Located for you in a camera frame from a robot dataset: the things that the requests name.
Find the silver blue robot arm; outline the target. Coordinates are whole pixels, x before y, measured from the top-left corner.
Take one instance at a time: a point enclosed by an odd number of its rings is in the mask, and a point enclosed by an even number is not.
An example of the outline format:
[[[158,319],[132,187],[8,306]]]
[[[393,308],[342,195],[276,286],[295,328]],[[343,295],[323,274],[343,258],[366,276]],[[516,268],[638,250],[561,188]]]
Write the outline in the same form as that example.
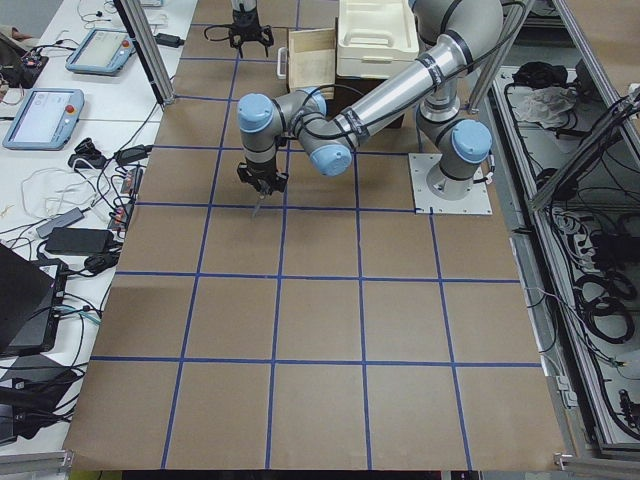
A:
[[[264,47],[265,55],[274,44],[274,37],[269,25],[262,25],[256,1],[232,1],[232,23],[228,27],[229,43],[243,58],[243,45],[257,42]]]
[[[430,190],[445,200],[466,196],[480,164],[489,156],[492,137],[482,123],[459,118],[457,80],[497,46],[502,4],[412,1],[409,6],[427,50],[335,117],[326,116],[319,88],[298,89],[276,98],[251,93],[240,99],[237,122],[245,157],[237,166],[241,182],[260,196],[285,190],[288,176],[276,162],[285,136],[300,143],[320,173],[340,175],[351,165],[357,148],[415,107],[417,126],[441,152],[427,175]]]

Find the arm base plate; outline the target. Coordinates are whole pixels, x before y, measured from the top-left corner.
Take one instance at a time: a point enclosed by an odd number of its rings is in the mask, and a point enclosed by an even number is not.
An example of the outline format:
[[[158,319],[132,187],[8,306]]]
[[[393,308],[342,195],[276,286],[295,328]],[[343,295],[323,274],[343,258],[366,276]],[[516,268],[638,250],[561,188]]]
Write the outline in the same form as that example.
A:
[[[416,214],[490,216],[493,210],[481,167],[474,177],[452,180],[440,169],[441,154],[409,153]]]

